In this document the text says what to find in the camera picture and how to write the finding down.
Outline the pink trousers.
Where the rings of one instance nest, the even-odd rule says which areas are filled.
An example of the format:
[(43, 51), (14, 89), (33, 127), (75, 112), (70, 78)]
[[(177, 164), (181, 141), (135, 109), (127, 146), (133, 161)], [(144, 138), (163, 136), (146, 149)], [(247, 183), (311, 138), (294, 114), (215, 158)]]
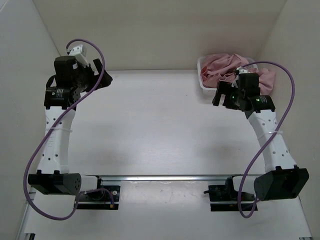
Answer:
[[(213, 95), (220, 81), (232, 83), (236, 79), (235, 69), (252, 62), (252, 59), (235, 53), (217, 53), (200, 57), (197, 62), (200, 87), (205, 94)], [(248, 65), (245, 69), (259, 75), (261, 94), (271, 94), (276, 80), (274, 71), (258, 68), (256, 64)]]

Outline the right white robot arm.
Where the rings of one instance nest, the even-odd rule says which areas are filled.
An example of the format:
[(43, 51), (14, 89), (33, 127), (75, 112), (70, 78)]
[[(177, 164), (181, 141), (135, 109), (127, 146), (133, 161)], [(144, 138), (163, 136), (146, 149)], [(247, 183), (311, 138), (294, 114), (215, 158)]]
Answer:
[(230, 200), (238, 199), (244, 192), (255, 195), (260, 201), (296, 198), (309, 179), (306, 168), (298, 167), (292, 158), (279, 130), (275, 105), (269, 95), (262, 95), (256, 73), (240, 73), (235, 82), (221, 81), (217, 85), (213, 105), (218, 106), (224, 96), (223, 106), (245, 113), (252, 126), (263, 156), (265, 174), (247, 177), (243, 187), (232, 182), (224, 193)]

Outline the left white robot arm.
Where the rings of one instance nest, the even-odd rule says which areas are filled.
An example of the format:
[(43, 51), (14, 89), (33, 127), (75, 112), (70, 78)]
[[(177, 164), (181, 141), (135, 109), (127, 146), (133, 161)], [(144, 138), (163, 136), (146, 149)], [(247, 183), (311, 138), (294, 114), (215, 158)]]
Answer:
[(100, 59), (93, 63), (98, 74), (75, 56), (60, 56), (54, 61), (55, 75), (47, 81), (44, 98), (45, 132), (49, 136), (44, 141), (36, 173), (27, 177), (28, 184), (44, 195), (76, 196), (87, 191), (93, 200), (100, 200), (105, 194), (98, 177), (71, 173), (68, 165), (71, 126), (77, 109), (73, 104), (81, 93), (108, 87), (113, 80), (103, 70)]

